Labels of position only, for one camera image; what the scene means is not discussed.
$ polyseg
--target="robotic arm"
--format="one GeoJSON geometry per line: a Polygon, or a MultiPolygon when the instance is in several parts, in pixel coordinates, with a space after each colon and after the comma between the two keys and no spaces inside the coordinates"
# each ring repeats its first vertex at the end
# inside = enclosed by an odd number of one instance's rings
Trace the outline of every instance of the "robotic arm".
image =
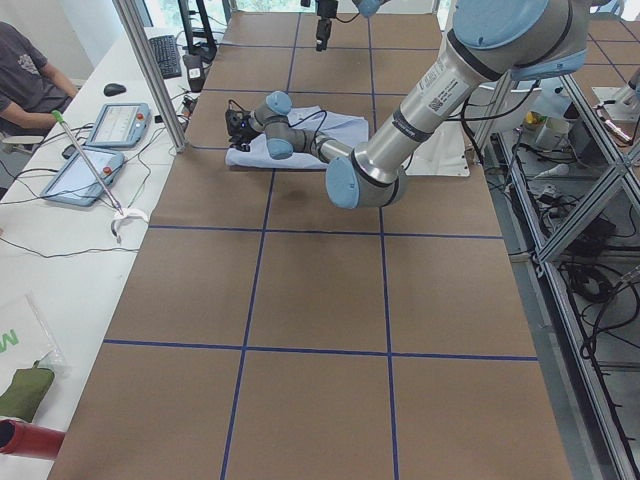
{"type": "Polygon", "coordinates": [[[274,92],[252,112],[227,112],[232,146],[246,149],[264,132],[274,159],[305,152],[328,163],[326,187],[335,205],[389,205],[406,189],[402,163],[478,85],[509,70],[514,80],[578,70],[586,58],[591,5],[591,0],[459,0],[444,52],[368,142],[351,148],[321,132],[292,128],[291,100],[274,92]]]}
{"type": "MultiPolygon", "coordinates": [[[[352,0],[358,12],[370,17],[375,14],[381,5],[389,0],[352,0]]],[[[300,0],[300,5],[310,7],[311,0],[300,0]]],[[[329,37],[331,36],[331,19],[338,14],[338,0],[316,0],[316,13],[320,17],[316,28],[316,51],[321,52],[327,49],[329,37]]]]}

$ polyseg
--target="electronic equipment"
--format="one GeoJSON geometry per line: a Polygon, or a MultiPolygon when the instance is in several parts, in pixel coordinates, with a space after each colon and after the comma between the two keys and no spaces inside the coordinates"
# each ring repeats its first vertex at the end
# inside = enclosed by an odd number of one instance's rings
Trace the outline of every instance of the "electronic equipment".
{"type": "Polygon", "coordinates": [[[196,0],[196,6],[198,7],[197,11],[190,10],[189,0],[178,0],[182,28],[187,38],[187,52],[190,55],[198,55],[205,63],[211,63],[218,53],[218,47],[213,38],[213,31],[211,30],[204,0],[196,0]],[[194,28],[191,24],[191,15],[195,13],[200,16],[201,28],[194,28]],[[195,42],[196,38],[203,38],[204,42],[195,42]]]}
{"type": "MultiPolygon", "coordinates": [[[[84,147],[84,151],[106,184],[113,182],[124,163],[124,155],[114,150],[84,147]]],[[[52,202],[88,207],[103,193],[102,186],[76,151],[40,194],[52,202]]]]}
{"type": "Polygon", "coordinates": [[[142,138],[151,111],[146,103],[108,103],[102,107],[85,145],[130,148],[142,138]]]}
{"type": "Polygon", "coordinates": [[[173,78],[182,75],[180,55],[173,35],[152,37],[149,39],[149,44],[158,67],[160,67],[162,78],[173,78]]]}
{"type": "Polygon", "coordinates": [[[204,86],[205,74],[202,66],[202,58],[198,55],[183,55],[182,61],[187,67],[187,80],[189,81],[189,90],[198,93],[202,91],[204,86]]]}

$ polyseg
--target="computer mouse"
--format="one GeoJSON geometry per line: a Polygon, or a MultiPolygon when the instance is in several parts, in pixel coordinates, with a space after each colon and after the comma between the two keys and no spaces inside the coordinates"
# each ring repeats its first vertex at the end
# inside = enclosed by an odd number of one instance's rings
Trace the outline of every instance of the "computer mouse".
{"type": "Polygon", "coordinates": [[[127,88],[124,85],[120,85],[119,83],[107,83],[104,86],[104,90],[102,92],[107,97],[113,97],[114,95],[118,95],[126,91],[127,91],[127,88]]]}

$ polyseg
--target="glass panel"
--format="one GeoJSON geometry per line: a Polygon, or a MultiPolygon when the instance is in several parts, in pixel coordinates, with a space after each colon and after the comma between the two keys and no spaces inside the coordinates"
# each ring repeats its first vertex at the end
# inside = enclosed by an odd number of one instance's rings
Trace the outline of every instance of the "glass panel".
{"type": "Polygon", "coordinates": [[[245,12],[314,12],[315,2],[309,8],[300,6],[300,0],[237,0],[238,10],[245,12]]]}
{"type": "MultiPolygon", "coordinates": [[[[176,0],[145,0],[149,16],[154,27],[182,27],[180,20],[180,10],[176,0]]],[[[224,30],[226,27],[224,9],[220,0],[205,0],[207,16],[211,22],[213,30],[224,30]]],[[[190,8],[196,10],[195,2],[191,2],[190,8]]],[[[198,15],[191,17],[194,26],[198,26],[200,20],[198,15]]]]}

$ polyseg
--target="white wall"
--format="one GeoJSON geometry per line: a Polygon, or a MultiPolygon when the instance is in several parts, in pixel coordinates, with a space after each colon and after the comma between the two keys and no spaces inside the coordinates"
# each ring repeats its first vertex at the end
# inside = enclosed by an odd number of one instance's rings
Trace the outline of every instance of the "white wall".
{"type": "Polygon", "coordinates": [[[1,0],[0,20],[72,79],[86,79],[122,32],[111,0],[1,0]]]}
{"type": "Polygon", "coordinates": [[[58,0],[95,66],[124,32],[111,0],[58,0]]]}

